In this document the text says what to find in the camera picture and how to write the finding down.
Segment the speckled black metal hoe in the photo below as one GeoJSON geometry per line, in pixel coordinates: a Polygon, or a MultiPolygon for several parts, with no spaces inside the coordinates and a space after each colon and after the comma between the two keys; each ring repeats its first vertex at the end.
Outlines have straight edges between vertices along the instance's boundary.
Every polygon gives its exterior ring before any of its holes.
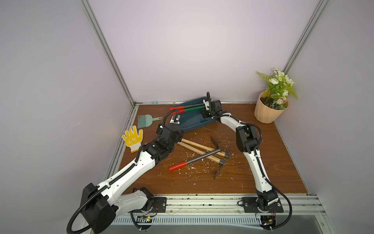
{"type": "Polygon", "coordinates": [[[169,110],[187,110],[187,109],[193,109],[193,108],[205,108],[204,103],[198,103],[198,104],[191,104],[191,105],[185,105],[185,106],[176,106],[176,107],[171,107],[169,110]]]}

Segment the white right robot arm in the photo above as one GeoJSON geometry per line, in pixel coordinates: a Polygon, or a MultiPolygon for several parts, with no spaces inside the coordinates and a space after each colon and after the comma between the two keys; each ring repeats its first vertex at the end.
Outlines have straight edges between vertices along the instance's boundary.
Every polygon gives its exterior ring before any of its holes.
{"type": "Polygon", "coordinates": [[[260,153],[260,144],[263,134],[259,126],[253,123],[246,123],[234,117],[231,113],[223,110],[220,100],[213,100],[210,93],[206,94],[203,100],[206,109],[204,115],[228,126],[235,131],[236,145],[247,159],[252,171],[257,193],[257,206],[260,212],[267,212],[270,206],[279,203],[279,196],[286,199],[289,211],[292,212],[292,204],[289,198],[283,194],[272,182],[266,173],[260,153]]]}

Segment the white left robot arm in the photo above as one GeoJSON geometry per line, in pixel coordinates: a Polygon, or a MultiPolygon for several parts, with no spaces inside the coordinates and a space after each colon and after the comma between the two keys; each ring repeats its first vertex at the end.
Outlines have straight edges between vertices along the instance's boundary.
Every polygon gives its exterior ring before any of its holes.
{"type": "Polygon", "coordinates": [[[138,148],[135,159],[98,185],[90,183],[84,188],[80,207],[70,218],[66,232],[81,234],[92,229],[99,234],[121,213],[142,209],[151,198],[147,191],[137,190],[125,201],[118,199],[138,178],[166,159],[183,134],[178,123],[161,124],[157,137],[142,145],[139,140],[143,135],[142,130],[138,131],[135,126],[126,130],[122,138],[138,148]]]}

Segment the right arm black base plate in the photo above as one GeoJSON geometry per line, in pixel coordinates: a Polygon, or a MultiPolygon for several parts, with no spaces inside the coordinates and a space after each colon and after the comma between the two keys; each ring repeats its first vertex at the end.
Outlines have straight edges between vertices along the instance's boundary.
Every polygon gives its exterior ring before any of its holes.
{"type": "Polygon", "coordinates": [[[280,201],[272,204],[266,204],[261,198],[243,197],[237,205],[244,209],[245,213],[283,213],[284,209],[280,201]]]}

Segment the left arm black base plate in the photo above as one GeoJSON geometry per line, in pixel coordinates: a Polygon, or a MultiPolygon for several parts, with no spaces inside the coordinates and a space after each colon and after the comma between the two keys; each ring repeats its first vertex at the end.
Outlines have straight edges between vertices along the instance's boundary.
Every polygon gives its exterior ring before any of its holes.
{"type": "Polygon", "coordinates": [[[166,197],[155,197],[146,202],[145,206],[141,209],[133,210],[134,213],[165,213],[167,205],[166,197]]]}

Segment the green metal hoe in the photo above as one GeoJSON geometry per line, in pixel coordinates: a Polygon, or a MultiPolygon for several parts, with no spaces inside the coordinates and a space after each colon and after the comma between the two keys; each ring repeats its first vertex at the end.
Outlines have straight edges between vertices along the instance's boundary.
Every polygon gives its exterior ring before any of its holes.
{"type": "Polygon", "coordinates": [[[191,108],[191,109],[187,109],[187,110],[173,110],[172,113],[174,112],[177,112],[179,114],[182,114],[182,113],[185,113],[185,112],[191,112],[191,111],[196,111],[196,110],[202,110],[202,109],[205,109],[205,108],[191,108]]]}

